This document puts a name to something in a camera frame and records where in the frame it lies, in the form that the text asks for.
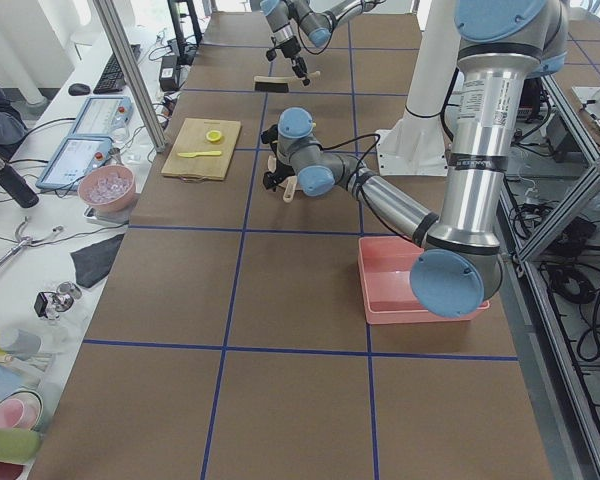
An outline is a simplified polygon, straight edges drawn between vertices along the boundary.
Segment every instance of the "keyboard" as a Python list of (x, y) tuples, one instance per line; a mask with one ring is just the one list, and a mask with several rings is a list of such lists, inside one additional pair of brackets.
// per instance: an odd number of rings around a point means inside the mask
[[(140, 45), (131, 45), (131, 50), (133, 51), (133, 55), (136, 57), (136, 60), (138, 60), (138, 57), (140, 56)], [(126, 82), (124, 81), (124, 74), (122, 73), (118, 59), (112, 53), (109, 61), (107, 61), (107, 64), (104, 67), (104, 70), (102, 70), (100, 80), (98, 80), (96, 87), (93, 89), (93, 93), (121, 92), (125, 85)]]

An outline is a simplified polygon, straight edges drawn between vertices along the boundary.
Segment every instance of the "blue joint cap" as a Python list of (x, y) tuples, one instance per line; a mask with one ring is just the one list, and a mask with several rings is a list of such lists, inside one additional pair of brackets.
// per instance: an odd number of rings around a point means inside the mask
[(287, 108), (278, 122), (278, 133), (286, 138), (304, 138), (313, 130), (313, 118), (304, 108)]
[(567, 58), (567, 52), (556, 55), (555, 57), (547, 58), (538, 65), (533, 72), (527, 75), (527, 78), (544, 77), (556, 73), (564, 67), (564, 62)]
[(324, 27), (316, 28), (309, 34), (309, 40), (311, 40), (311, 43), (313, 43), (316, 47), (322, 47), (326, 45), (329, 41), (329, 38), (331, 38), (331, 32), (329, 32), (329, 29)]
[(311, 165), (298, 173), (298, 183), (308, 197), (324, 195), (336, 184), (333, 172), (324, 165)]
[(455, 24), (470, 42), (497, 42), (526, 27), (547, 0), (458, 0)]
[(260, 9), (262, 10), (262, 13), (264, 13), (264, 16), (268, 17), (269, 14), (276, 9), (279, 3), (280, 0), (262, 0), (260, 2)]
[(466, 258), (449, 250), (427, 250), (413, 264), (411, 289), (424, 308), (458, 318), (475, 311), (484, 299), (480, 274)]

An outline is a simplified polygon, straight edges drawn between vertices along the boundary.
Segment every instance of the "white pillar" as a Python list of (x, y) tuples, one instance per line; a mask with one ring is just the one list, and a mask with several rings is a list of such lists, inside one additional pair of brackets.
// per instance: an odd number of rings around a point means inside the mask
[(2, 35), (1, 31), (0, 62), (29, 105), (38, 106), (47, 104), (48, 100), (42, 96), (40, 90), (38, 90), (38, 87), (29, 76), (27, 69), (13, 51), (9, 41)]
[(455, 69), (460, 35), (454, 25), (455, 0), (435, 0), (422, 35), (407, 108), (392, 130), (378, 130), (382, 175), (446, 175), (444, 137), (436, 116)]

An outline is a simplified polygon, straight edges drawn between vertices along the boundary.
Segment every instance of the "pink cup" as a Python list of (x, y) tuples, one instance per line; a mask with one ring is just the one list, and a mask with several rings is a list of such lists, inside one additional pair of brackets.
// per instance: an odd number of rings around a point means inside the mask
[(0, 402), (0, 428), (30, 429), (38, 421), (40, 409), (31, 402), (7, 398)]

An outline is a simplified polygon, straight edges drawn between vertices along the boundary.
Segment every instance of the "black water bottle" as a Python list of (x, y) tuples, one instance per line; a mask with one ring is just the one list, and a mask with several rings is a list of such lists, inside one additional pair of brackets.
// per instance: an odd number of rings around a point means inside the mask
[(29, 188), (24, 178), (13, 167), (0, 158), (0, 186), (13, 197), (22, 208), (38, 203), (38, 195)]

